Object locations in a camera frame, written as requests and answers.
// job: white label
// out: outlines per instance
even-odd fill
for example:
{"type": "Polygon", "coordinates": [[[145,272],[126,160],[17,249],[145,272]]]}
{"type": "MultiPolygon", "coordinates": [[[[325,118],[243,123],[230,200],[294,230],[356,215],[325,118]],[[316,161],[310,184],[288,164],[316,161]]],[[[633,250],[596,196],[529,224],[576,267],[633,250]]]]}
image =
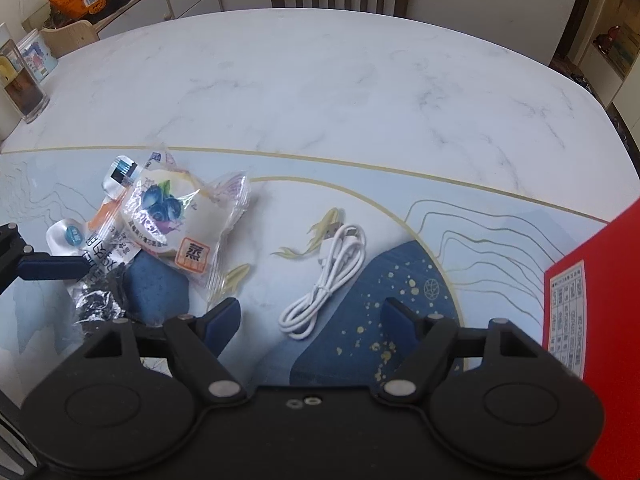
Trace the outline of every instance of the white label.
{"type": "Polygon", "coordinates": [[[587,295],[584,261],[551,278],[548,350],[574,374],[584,375],[587,295]]]}
{"type": "Polygon", "coordinates": [[[91,7],[97,1],[98,0],[82,0],[82,2],[84,3],[85,7],[91,7]]]}

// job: white bottle cap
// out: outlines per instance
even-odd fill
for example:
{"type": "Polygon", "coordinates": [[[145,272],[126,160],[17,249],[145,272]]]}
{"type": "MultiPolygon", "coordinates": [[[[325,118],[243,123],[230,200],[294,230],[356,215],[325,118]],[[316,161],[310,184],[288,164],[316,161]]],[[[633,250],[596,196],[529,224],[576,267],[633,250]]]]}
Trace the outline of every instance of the white bottle cap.
{"type": "Polygon", "coordinates": [[[9,33],[9,27],[6,26],[6,23],[0,24],[0,46],[4,46],[4,44],[12,40],[11,34],[9,33]]]}

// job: white marble tabletop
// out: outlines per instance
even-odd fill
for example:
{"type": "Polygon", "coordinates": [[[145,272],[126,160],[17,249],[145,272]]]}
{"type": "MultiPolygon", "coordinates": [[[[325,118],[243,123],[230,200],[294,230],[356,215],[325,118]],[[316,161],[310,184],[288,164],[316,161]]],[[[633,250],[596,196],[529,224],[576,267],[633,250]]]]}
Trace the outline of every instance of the white marble tabletop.
{"type": "Polygon", "coordinates": [[[44,88],[49,106],[2,153],[161,142],[288,153],[430,174],[606,220],[640,195],[583,88],[501,46],[388,16],[263,9],[175,20],[68,54],[44,88]]]}

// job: brown liquid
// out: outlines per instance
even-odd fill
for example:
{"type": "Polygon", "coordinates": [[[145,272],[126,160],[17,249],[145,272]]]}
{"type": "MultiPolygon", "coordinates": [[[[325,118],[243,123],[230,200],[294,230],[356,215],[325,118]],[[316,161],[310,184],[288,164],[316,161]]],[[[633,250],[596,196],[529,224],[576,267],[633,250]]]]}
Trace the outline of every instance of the brown liquid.
{"type": "Polygon", "coordinates": [[[33,80],[31,72],[26,68],[20,70],[4,89],[24,116],[33,112],[44,97],[44,94],[33,80]]]}

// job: barcode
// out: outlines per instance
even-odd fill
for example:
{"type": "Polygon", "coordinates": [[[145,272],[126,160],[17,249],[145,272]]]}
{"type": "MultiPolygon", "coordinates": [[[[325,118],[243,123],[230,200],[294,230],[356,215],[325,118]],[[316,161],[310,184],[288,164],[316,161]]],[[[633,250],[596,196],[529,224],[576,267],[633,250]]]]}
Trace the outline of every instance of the barcode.
{"type": "Polygon", "coordinates": [[[83,0],[82,2],[84,3],[85,7],[91,7],[97,1],[98,0],[83,0]]]}

